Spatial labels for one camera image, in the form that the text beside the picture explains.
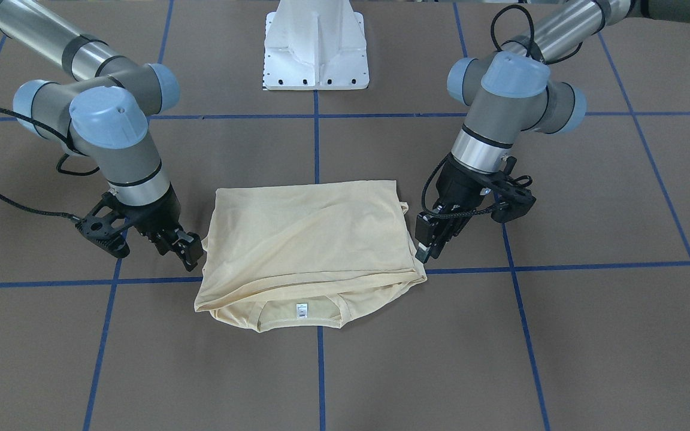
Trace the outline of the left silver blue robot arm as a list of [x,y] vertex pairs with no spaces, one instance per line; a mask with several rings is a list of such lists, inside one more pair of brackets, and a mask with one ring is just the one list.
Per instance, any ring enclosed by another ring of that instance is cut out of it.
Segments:
[[520,133],[567,133],[587,110],[586,96],[565,82],[552,81],[550,66],[571,58],[583,42],[627,17],[690,23],[690,1],[567,1],[535,22],[525,7],[512,4],[528,30],[498,41],[484,58],[463,57],[450,69],[447,90],[469,110],[450,153],[435,167],[429,183],[438,198],[422,210],[414,226],[416,258],[436,259],[468,221],[488,214],[496,223],[525,216],[536,202],[529,175],[512,177],[512,147]]

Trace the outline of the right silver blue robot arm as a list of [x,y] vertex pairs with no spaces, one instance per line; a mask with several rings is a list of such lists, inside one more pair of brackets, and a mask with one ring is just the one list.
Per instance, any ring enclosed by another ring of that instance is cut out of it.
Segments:
[[148,116],[180,101],[180,84],[158,63],[137,65],[35,1],[0,1],[0,33],[60,66],[74,82],[36,80],[16,91],[5,114],[66,156],[92,159],[109,189],[83,217],[57,212],[89,242],[122,259],[134,228],[187,271],[203,255],[180,224],[180,202],[150,134]]

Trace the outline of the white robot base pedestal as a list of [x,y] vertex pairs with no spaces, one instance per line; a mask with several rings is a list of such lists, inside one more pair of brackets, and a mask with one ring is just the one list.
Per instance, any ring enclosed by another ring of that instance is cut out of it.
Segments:
[[265,18],[264,90],[362,90],[364,16],[349,1],[280,1]]

